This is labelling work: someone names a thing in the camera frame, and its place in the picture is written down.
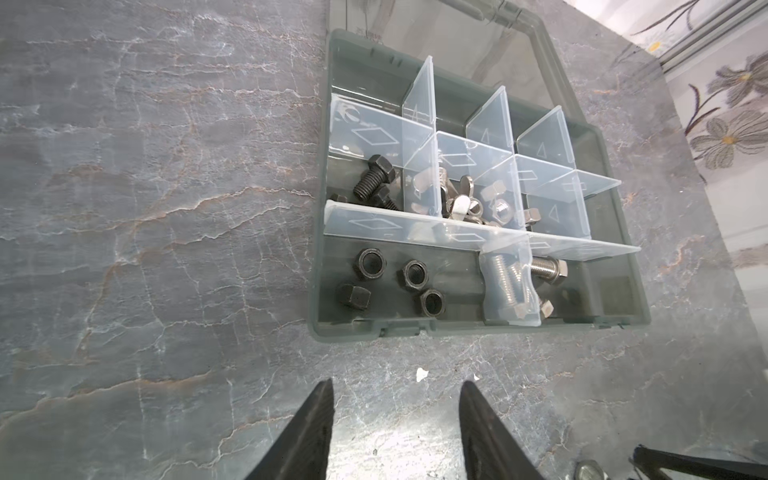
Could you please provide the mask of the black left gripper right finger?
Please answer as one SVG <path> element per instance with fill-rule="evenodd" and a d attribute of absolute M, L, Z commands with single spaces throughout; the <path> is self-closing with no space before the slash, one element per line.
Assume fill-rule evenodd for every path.
<path fill-rule="evenodd" d="M 460 390 L 459 424 L 468 479 L 543 479 L 472 381 Z"/>

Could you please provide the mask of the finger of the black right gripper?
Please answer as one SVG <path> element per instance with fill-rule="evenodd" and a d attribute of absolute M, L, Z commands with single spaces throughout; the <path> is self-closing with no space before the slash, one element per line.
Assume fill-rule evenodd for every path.
<path fill-rule="evenodd" d="M 638 445 L 632 455 L 632 465 L 649 479 L 671 479 L 668 471 L 701 479 L 767 479 L 767 466 L 649 449 Z"/>

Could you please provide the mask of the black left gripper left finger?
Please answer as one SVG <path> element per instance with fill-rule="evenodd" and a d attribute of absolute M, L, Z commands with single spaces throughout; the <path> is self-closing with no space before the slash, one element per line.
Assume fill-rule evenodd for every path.
<path fill-rule="evenodd" d="M 322 380 L 246 479 L 326 479 L 334 413 L 332 380 Z"/>

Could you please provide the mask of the silver wing nut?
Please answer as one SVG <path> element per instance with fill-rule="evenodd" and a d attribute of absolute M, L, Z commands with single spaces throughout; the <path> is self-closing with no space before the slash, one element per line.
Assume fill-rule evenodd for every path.
<path fill-rule="evenodd" d="M 467 195 L 458 195 L 447 203 L 448 218 L 474 224 L 483 223 L 484 207 L 482 203 Z"/>
<path fill-rule="evenodd" d="M 450 212 L 452 202 L 459 196 L 468 198 L 474 197 L 475 182 L 469 175 L 462 176 L 458 182 L 450 180 L 447 176 L 440 177 L 440 189 L 442 198 L 443 214 L 447 216 Z"/>

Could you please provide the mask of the black hex bolt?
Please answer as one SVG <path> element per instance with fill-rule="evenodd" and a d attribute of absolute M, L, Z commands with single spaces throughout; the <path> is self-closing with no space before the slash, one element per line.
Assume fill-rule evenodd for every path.
<path fill-rule="evenodd" d="M 369 197 L 369 204 L 376 208 L 399 211 L 398 206 L 390 197 L 387 184 L 381 184 Z"/>
<path fill-rule="evenodd" d="M 354 196 L 362 201 L 369 200 L 377 188 L 392 183 L 397 176 L 395 167 L 383 155 L 371 156 L 367 160 L 367 165 L 368 171 L 353 189 Z"/>

